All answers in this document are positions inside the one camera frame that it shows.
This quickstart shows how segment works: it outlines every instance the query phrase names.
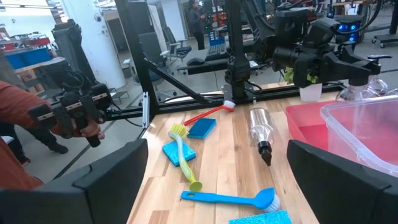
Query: blue brush handle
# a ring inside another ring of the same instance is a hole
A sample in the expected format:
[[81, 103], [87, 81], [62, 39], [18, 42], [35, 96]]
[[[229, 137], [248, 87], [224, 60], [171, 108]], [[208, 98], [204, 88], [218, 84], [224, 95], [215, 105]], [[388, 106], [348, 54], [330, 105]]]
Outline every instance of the blue brush handle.
[[253, 198], [242, 198], [242, 197], [218, 195], [218, 194], [203, 193], [203, 192], [184, 191], [181, 194], [181, 198], [185, 199], [185, 200], [192, 200], [195, 202], [233, 203], [233, 204], [238, 204], [238, 205], [253, 205]]

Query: green plant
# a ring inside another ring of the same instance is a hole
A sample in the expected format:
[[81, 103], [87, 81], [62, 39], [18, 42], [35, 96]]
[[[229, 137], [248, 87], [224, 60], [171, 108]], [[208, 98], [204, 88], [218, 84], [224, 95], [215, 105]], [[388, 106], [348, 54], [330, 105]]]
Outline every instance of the green plant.
[[[288, 84], [293, 83], [293, 76], [293, 68], [286, 68], [284, 80], [287, 81]], [[318, 82], [318, 77], [308, 74], [307, 81], [309, 81], [311, 84], [315, 84]]]

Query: red brush handle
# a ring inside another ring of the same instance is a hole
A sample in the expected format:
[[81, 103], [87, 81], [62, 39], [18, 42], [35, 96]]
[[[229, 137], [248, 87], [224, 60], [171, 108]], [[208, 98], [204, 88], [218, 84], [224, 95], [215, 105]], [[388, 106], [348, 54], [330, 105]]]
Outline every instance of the red brush handle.
[[216, 111], [219, 111], [219, 110], [221, 110], [221, 109], [223, 109], [223, 108], [224, 108], [224, 106], [219, 106], [219, 107], [217, 107], [217, 108], [214, 108], [214, 109], [212, 109], [212, 110], [207, 111], [206, 113], [199, 114], [198, 116], [196, 116], [196, 117], [194, 117], [194, 118], [191, 118], [191, 119], [189, 119], [188, 121], [184, 122], [184, 125], [189, 125], [189, 124], [191, 124], [191, 123], [193, 123], [193, 122], [199, 120], [200, 118], [204, 118], [205, 116], [207, 116], [207, 115], [209, 115], [209, 114], [212, 114], [212, 113], [214, 113], [214, 112], [216, 112]]

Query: person's hand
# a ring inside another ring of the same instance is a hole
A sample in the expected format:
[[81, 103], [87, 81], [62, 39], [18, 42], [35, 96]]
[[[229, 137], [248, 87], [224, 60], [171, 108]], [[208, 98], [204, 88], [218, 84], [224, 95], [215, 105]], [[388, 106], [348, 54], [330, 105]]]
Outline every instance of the person's hand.
[[87, 127], [83, 128], [80, 130], [81, 136], [83, 137], [92, 137], [92, 136], [98, 136], [99, 140], [102, 140], [105, 138], [104, 133], [101, 132], [101, 126], [97, 124], [95, 121], [90, 119], [88, 121]]

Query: light blue sponge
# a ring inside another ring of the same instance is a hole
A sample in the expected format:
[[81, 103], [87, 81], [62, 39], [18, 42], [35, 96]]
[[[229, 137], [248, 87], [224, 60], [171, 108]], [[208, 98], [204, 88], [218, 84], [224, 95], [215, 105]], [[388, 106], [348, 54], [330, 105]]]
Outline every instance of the light blue sponge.
[[278, 211], [230, 220], [229, 224], [293, 224], [293, 222], [286, 211]]
[[[176, 141], [172, 141], [167, 143], [162, 147], [164, 154], [170, 159], [173, 165], [179, 166], [180, 163], [178, 161], [178, 146]], [[182, 143], [182, 153], [184, 155], [184, 159], [189, 161], [197, 156], [195, 151], [189, 147], [185, 142]]]

